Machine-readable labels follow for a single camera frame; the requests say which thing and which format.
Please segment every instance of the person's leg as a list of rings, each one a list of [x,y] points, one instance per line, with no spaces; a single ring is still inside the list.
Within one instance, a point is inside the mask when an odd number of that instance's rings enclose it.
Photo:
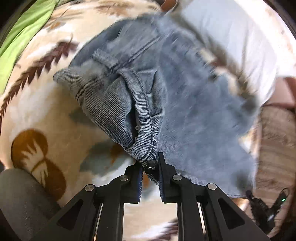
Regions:
[[[60,207],[30,174],[7,169],[0,173],[0,209],[21,241],[29,241]]]

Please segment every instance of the blue denim fabric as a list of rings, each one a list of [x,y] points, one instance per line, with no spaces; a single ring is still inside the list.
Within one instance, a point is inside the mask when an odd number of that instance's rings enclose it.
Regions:
[[[87,43],[54,81],[143,165],[158,151],[193,183],[230,196],[252,188],[256,162],[238,144],[258,105],[228,92],[202,44],[165,15],[123,20]]]

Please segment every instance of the person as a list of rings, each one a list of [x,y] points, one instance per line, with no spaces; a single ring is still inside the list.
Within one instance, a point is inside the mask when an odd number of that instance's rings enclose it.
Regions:
[[[12,168],[0,173],[1,240],[29,241],[60,209],[26,171]]]

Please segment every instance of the black device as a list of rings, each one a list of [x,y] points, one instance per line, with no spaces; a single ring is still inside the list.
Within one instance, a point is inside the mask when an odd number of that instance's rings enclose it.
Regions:
[[[177,204],[179,241],[270,240],[214,183],[192,184],[165,163],[162,153],[152,166],[154,175],[159,177],[162,201]],[[99,241],[122,241],[124,203],[140,202],[142,178],[143,167],[136,162],[108,185],[85,186],[31,241],[93,241],[95,236]]]
[[[274,218],[280,211],[282,205],[286,201],[289,196],[288,188],[283,189],[277,199],[275,200],[272,207],[268,207],[265,202],[263,202],[260,198],[254,197],[252,192],[249,190],[246,192],[246,195],[250,201],[252,214],[256,220],[256,224],[266,233],[270,233],[270,231],[274,228]]]

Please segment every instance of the brown striped fabric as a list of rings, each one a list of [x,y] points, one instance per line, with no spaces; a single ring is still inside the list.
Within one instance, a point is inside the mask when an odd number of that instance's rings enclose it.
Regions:
[[[289,110],[266,106],[261,112],[262,140],[254,195],[268,206],[282,189],[288,187],[291,195],[275,218],[276,227],[269,237],[278,233],[291,207],[296,174],[296,121]],[[250,207],[246,213],[252,217]]]

